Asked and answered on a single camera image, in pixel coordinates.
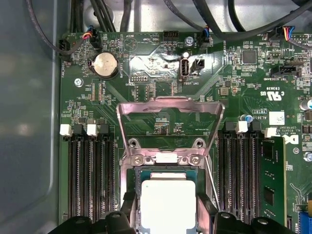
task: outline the cable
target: cable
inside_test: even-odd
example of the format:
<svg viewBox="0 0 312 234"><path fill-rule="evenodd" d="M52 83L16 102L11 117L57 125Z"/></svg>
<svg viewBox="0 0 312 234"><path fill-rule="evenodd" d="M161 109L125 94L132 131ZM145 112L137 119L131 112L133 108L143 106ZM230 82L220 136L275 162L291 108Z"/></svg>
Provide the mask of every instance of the cable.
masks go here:
<svg viewBox="0 0 312 234"><path fill-rule="evenodd" d="M283 30L284 30L284 36L285 36L285 40L287 42L289 42L290 44L292 45L295 45L295 46L298 46L300 48L303 48L305 50L312 50L312 46L308 46L308 45L303 45L295 40L292 39L292 34L293 34L293 30L294 30L294 27L288 27L288 26L285 26L283 27Z"/></svg>
<svg viewBox="0 0 312 234"><path fill-rule="evenodd" d="M131 0L123 0L123 15L120 23L120 31L127 32L131 14Z"/></svg>
<svg viewBox="0 0 312 234"><path fill-rule="evenodd" d="M98 19L98 22L99 22L99 25L101 26L101 29L103 32L107 32L107 27L106 27L106 24L105 24L105 20L104 20L104 17L103 17L103 14L99 8L99 5L97 3L96 0L90 0L91 4L92 4L92 7L94 9L94 12L97 16L97 19Z"/></svg>
<svg viewBox="0 0 312 234"><path fill-rule="evenodd" d="M98 4L99 4L99 7L100 7L100 9L104 15L104 19L106 20L109 32L116 32L112 18L109 15L108 8L107 8L107 5L105 4L104 0L98 0Z"/></svg>
<svg viewBox="0 0 312 234"><path fill-rule="evenodd" d="M269 23L265 26L262 26L260 28L256 28L250 31L246 32L239 32L239 33L223 33L218 24L216 23L213 15L211 14L206 1L205 0L193 0L193 3L195 7L197 8L198 12L206 22L206 24L210 27L210 29L213 31L213 33L221 40L227 40L227 41L236 41L236 40L245 40L247 38L253 37L258 34L266 33L272 29L274 29L277 26L281 26L296 17L300 16L302 13L304 13L306 10L308 10L310 7L312 7L312 1L309 1L305 3L302 7L297 8L296 10L292 11L288 15Z"/></svg>
<svg viewBox="0 0 312 234"><path fill-rule="evenodd" d="M171 0L164 0L164 3L167 5L169 10L171 10L172 13L174 13L176 16L178 16L181 20L183 20L185 23L187 23L189 26L193 27L194 29L198 31L202 31L203 27L199 26L198 24L191 21L189 18L184 16L173 4Z"/></svg>
<svg viewBox="0 0 312 234"><path fill-rule="evenodd" d="M288 41L289 40L288 27L283 27L283 31L284 31L285 40Z"/></svg>
<svg viewBox="0 0 312 234"><path fill-rule="evenodd" d="M83 32L82 10L83 10L83 1L76 0L76 29L78 33Z"/></svg>
<svg viewBox="0 0 312 234"><path fill-rule="evenodd" d="M243 28L243 26L239 22L239 19L235 11L235 0L228 0L228 10L229 10L229 15L230 15L232 24L234 25L235 29L238 32L245 32L246 30Z"/></svg>
<svg viewBox="0 0 312 234"><path fill-rule="evenodd" d="M61 55L71 55L72 53L74 53L79 47L81 47L81 45L83 44L83 38L79 39L76 44L70 49L70 50L61 50L59 48L57 48L55 45L53 45L49 39L46 37L46 35L44 34L44 32L42 31L38 20L36 18L35 15L35 11L33 9L33 5L32 5L32 0L25 0L26 5L27 5L27 9L28 9L28 13L31 19L32 24L35 27L35 30L37 31L37 33L39 34L40 38L43 40L43 42L45 44L47 44L52 50L56 51L57 53L61 54Z"/></svg>
<svg viewBox="0 0 312 234"><path fill-rule="evenodd" d="M70 1L70 25L69 30L74 33L76 30L76 0Z"/></svg>
<svg viewBox="0 0 312 234"><path fill-rule="evenodd" d="M289 30L288 39L292 38L294 26Z"/></svg>

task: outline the capacitor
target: capacitor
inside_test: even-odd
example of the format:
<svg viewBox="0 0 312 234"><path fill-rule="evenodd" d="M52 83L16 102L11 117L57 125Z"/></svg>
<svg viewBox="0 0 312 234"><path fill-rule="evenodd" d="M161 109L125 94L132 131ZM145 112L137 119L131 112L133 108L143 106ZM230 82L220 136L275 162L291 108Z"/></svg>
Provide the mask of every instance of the capacitor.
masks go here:
<svg viewBox="0 0 312 234"><path fill-rule="evenodd" d="M306 153L304 154L303 159L304 159L306 162L312 162L312 153L311 153L311 152L306 152Z"/></svg>
<svg viewBox="0 0 312 234"><path fill-rule="evenodd" d="M300 109L301 110L311 110L312 109L312 99L310 100L303 100L301 103L300 103Z"/></svg>
<svg viewBox="0 0 312 234"><path fill-rule="evenodd" d="M251 123L254 120L251 115L242 115L239 119L240 121L246 121L247 123Z"/></svg>

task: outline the white label sticker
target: white label sticker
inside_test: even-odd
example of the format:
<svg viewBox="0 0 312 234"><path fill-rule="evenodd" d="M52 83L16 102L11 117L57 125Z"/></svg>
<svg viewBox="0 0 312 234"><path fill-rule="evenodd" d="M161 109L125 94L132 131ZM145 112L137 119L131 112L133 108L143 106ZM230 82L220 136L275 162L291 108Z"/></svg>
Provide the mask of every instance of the white label sticker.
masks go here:
<svg viewBox="0 0 312 234"><path fill-rule="evenodd" d="M285 125L285 112L283 111L270 111L269 112L270 125Z"/></svg>

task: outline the white connector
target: white connector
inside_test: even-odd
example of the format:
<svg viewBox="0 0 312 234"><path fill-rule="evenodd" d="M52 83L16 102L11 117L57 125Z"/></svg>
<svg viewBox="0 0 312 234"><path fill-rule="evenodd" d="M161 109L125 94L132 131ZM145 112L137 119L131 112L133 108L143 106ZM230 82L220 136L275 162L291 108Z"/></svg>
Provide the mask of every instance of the white connector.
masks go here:
<svg viewBox="0 0 312 234"><path fill-rule="evenodd" d="M70 124L61 124L59 127L59 134L61 136L70 137L72 135L72 126Z"/></svg>
<svg viewBox="0 0 312 234"><path fill-rule="evenodd" d="M271 138L271 137L276 137L276 131L277 128L266 128L262 133L264 134L265 138Z"/></svg>
<svg viewBox="0 0 312 234"><path fill-rule="evenodd" d="M87 135L91 137L96 137L98 135L98 127L96 124L87 125Z"/></svg>
<svg viewBox="0 0 312 234"><path fill-rule="evenodd" d="M237 134L248 132L248 123L247 121L239 121L235 128Z"/></svg>

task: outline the mounting screw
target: mounting screw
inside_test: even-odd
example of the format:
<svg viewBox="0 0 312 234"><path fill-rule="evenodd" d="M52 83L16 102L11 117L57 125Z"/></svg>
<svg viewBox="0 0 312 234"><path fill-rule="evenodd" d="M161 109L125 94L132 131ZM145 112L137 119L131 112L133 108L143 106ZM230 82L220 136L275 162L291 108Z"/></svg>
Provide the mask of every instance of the mounting screw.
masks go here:
<svg viewBox="0 0 312 234"><path fill-rule="evenodd" d="M312 162L312 153L311 152L306 152L304 154L304 158L303 158L306 162Z"/></svg>
<svg viewBox="0 0 312 234"><path fill-rule="evenodd" d="M192 37L187 37L185 40L184 40L184 43L186 46L192 46L194 45L194 38Z"/></svg>
<svg viewBox="0 0 312 234"><path fill-rule="evenodd" d="M230 218L231 216L229 214L227 214L227 213L222 213L221 217L223 217L223 218Z"/></svg>
<svg viewBox="0 0 312 234"><path fill-rule="evenodd" d="M80 88L83 86L83 80L80 78L75 79L74 84L76 87Z"/></svg>
<svg viewBox="0 0 312 234"><path fill-rule="evenodd" d="M262 219L262 218L258 219L258 222L263 224L263 225L267 225L268 224L268 221L266 221L265 219Z"/></svg>
<svg viewBox="0 0 312 234"><path fill-rule="evenodd" d="M143 164L143 156L142 155L136 155L133 162L135 165Z"/></svg>
<svg viewBox="0 0 312 234"><path fill-rule="evenodd" d="M198 165L200 162L200 158L198 156L191 156L191 163L194 165Z"/></svg>

